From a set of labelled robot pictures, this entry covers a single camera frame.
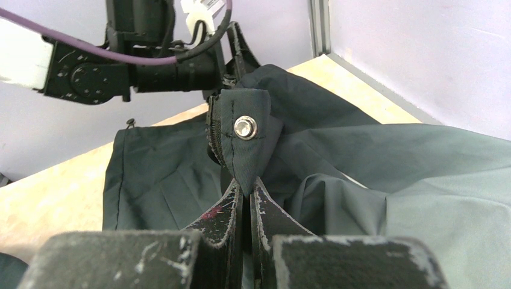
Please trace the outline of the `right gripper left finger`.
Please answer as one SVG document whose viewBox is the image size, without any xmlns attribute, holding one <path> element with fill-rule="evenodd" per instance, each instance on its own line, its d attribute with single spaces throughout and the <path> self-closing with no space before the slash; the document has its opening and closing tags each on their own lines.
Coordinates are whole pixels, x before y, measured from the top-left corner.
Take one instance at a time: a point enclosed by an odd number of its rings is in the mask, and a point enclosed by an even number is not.
<svg viewBox="0 0 511 289">
<path fill-rule="evenodd" d="M 20 288 L 240 288 L 241 210 L 236 181 L 180 231 L 75 231 L 51 237 Z"/>
</svg>

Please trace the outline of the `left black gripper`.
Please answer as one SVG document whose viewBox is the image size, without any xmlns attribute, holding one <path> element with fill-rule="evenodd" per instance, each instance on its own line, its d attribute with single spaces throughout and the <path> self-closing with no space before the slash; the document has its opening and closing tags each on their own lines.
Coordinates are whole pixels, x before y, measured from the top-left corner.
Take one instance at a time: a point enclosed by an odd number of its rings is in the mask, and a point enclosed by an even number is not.
<svg viewBox="0 0 511 289">
<path fill-rule="evenodd" d="M 249 48 L 238 22 L 227 28 L 231 60 L 226 64 L 227 79 L 239 81 L 261 64 Z M 132 66 L 130 87 L 136 93 L 217 91 L 225 74 L 224 58 L 219 52 L 205 52 L 182 63 L 159 66 Z"/>
</svg>

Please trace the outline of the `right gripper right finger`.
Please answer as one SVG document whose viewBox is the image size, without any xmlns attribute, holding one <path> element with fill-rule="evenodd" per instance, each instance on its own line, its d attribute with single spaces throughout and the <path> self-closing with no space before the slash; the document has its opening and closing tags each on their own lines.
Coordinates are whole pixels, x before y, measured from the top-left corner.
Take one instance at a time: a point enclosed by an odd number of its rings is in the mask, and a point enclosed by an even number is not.
<svg viewBox="0 0 511 289">
<path fill-rule="evenodd" d="M 257 179 L 249 197 L 256 288 L 447 288 L 419 240 L 315 235 Z"/>
</svg>

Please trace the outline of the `grey gradient zip jacket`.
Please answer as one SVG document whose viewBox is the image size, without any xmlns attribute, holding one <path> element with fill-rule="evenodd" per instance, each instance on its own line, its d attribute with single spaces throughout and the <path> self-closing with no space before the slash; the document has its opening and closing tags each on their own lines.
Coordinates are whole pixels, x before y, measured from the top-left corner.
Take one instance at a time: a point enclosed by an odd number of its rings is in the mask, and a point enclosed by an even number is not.
<svg viewBox="0 0 511 289">
<path fill-rule="evenodd" d="M 271 100 L 276 146 L 245 173 L 317 235 L 423 241 L 451 288 L 510 287 L 510 142 L 449 126 L 383 125 L 326 89 L 266 65 L 240 82 Z M 1 253 L 30 259 L 53 220 L 67 230 L 179 230 L 220 198 L 221 168 L 207 155 L 205 117 L 120 130 L 96 196 L 59 176 L 55 196 L 1 194 Z"/>
</svg>

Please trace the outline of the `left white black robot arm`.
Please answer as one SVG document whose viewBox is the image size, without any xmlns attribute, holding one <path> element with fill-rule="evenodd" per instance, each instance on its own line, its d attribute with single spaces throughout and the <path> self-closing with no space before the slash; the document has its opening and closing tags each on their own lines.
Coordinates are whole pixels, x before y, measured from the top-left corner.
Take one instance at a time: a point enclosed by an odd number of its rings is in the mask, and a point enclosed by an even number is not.
<svg viewBox="0 0 511 289">
<path fill-rule="evenodd" d="M 176 39 L 174 1 L 107 1 L 93 45 L 1 10 L 1 81 L 99 105 L 131 93 L 201 91 L 208 98 L 259 67 L 231 1 L 183 1 L 192 38 Z"/>
</svg>

